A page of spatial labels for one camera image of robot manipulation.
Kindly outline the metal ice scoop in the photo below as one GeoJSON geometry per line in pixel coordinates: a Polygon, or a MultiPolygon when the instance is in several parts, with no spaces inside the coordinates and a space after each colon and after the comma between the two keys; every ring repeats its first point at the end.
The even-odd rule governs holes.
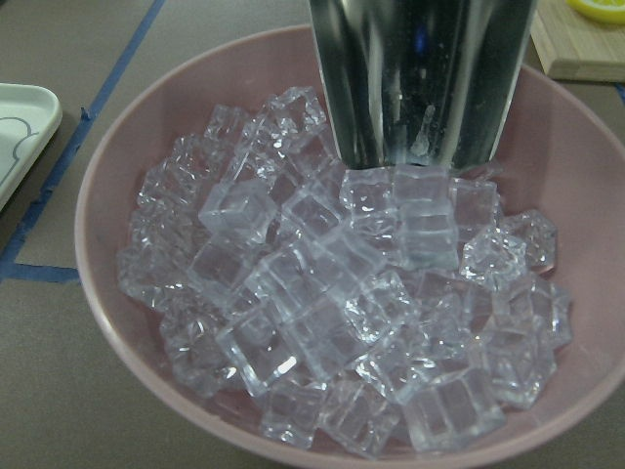
{"type": "Polygon", "coordinates": [[[337,151],[353,169],[463,172],[498,147],[532,1],[313,1],[337,151]]]}

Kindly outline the clear ice cubes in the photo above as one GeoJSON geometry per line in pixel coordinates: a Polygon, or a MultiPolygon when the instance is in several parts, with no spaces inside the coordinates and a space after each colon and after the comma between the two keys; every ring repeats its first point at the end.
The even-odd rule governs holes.
{"type": "Polygon", "coordinates": [[[175,379],[243,391],[268,439],[359,456],[463,448],[532,407],[572,338],[557,230],[490,162],[348,169],[311,88],[217,106],[146,171],[118,283],[175,379]]]}

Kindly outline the pink bowl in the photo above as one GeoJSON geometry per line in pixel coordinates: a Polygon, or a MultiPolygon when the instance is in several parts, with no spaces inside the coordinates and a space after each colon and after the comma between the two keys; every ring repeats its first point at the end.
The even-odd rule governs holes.
{"type": "Polygon", "coordinates": [[[340,223],[254,256],[219,305],[189,279],[207,232],[139,247],[146,173],[218,105],[255,112],[323,88],[312,30],[250,36],[139,96],[99,144],[75,222],[79,275],[108,342],[211,434],[302,468],[473,468],[535,448],[624,381],[624,148],[562,86],[523,68],[499,143],[497,211],[558,230],[543,274],[494,291],[395,268],[340,223]]]}

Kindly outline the cream bear tray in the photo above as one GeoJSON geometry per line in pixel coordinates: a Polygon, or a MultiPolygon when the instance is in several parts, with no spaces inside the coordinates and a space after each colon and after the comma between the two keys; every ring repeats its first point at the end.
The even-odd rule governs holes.
{"type": "Polygon", "coordinates": [[[49,89],[1,84],[1,209],[48,145],[62,118],[61,103],[49,89]]]}

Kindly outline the wooden cutting board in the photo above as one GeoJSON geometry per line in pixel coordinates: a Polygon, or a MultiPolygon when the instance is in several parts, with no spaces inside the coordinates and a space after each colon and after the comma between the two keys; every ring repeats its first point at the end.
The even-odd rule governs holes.
{"type": "Polygon", "coordinates": [[[537,3],[531,38],[546,75],[554,79],[622,82],[624,27],[600,23],[565,1],[537,3]]]}

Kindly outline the lemon slice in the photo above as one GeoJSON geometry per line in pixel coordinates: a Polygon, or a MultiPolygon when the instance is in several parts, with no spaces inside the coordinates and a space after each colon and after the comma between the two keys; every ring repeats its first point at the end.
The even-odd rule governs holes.
{"type": "Polygon", "coordinates": [[[618,25],[625,22],[624,0],[567,0],[566,3],[593,21],[618,25]]]}

